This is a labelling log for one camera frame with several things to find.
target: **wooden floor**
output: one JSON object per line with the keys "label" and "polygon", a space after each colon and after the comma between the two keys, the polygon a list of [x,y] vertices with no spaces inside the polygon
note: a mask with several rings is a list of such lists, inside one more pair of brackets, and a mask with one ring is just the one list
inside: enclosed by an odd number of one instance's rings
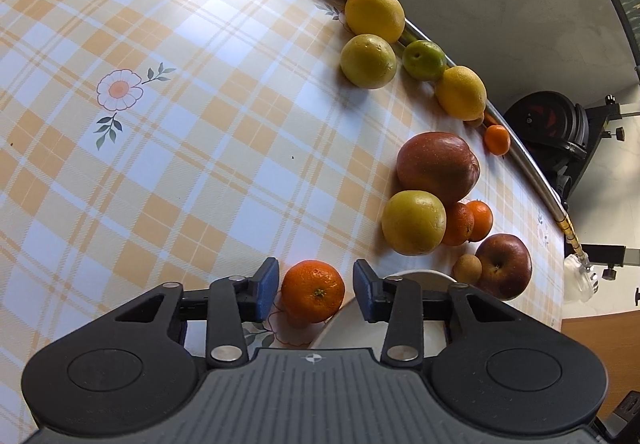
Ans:
{"label": "wooden floor", "polygon": [[565,319],[562,333],[590,348],[607,368],[609,390],[598,412],[601,417],[630,390],[640,391],[640,311]]}

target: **yellow citrus fruit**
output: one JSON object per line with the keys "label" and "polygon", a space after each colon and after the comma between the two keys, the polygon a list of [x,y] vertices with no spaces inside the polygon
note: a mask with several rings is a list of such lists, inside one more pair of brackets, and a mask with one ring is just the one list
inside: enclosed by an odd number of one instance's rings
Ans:
{"label": "yellow citrus fruit", "polygon": [[385,40],[375,34],[359,34],[342,48],[340,67],[354,85],[379,89],[394,78],[398,60]]}
{"label": "yellow citrus fruit", "polygon": [[404,10],[398,0],[347,0],[344,18],[355,34],[376,34],[390,44],[404,31]]}
{"label": "yellow citrus fruit", "polygon": [[427,191],[396,193],[382,212],[382,232],[401,255],[426,255],[442,241],[447,214],[440,199]]}
{"label": "yellow citrus fruit", "polygon": [[462,65],[444,71],[436,83],[435,95],[449,116],[463,121],[480,117],[486,105],[484,83],[478,74]]}

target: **black knob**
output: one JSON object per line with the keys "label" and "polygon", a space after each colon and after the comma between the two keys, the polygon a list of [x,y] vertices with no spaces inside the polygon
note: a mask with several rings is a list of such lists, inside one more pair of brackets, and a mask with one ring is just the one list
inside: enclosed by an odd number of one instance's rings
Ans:
{"label": "black knob", "polygon": [[612,265],[609,264],[609,267],[607,267],[603,272],[602,272],[602,279],[603,280],[615,280],[616,279],[616,274],[617,271],[613,268]]}

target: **apple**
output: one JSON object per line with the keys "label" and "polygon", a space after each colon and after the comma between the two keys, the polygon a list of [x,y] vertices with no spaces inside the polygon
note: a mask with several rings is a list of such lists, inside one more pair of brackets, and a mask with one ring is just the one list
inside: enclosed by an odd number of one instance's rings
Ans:
{"label": "apple", "polygon": [[402,65],[418,81],[437,81],[447,68],[447,56],[429,40],[415,40],[404,49]]}
{"label": "apple", "polygon": [[513,299],[527,288],[531,280],[531,256],[518,237],[506,233],[491,235],[480,244],[476,257],[482,264],[478,289],[498,299]]}

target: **plaid tablecloth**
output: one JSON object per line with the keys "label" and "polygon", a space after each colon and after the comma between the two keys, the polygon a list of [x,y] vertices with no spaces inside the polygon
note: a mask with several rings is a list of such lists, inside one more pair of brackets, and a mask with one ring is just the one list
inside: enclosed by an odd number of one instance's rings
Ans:
{"label": "plaid tablecloth", "polygon": [[[34,427],[20,373],[36,350],[163,281],[204,288],[267,256],[282,273],[327,261],[348,289],[358,258],[449,273],[474,244],[402,257],[378,225],[398,149],[422,131],[468,140],[469,199],[533,258],[513,304],[559,327],[562,235],[542,201],[428,85],[400,70],[351,86],[342,4],[0,0],[0,441]],[[309,342],[278,314],[248,341]]]}

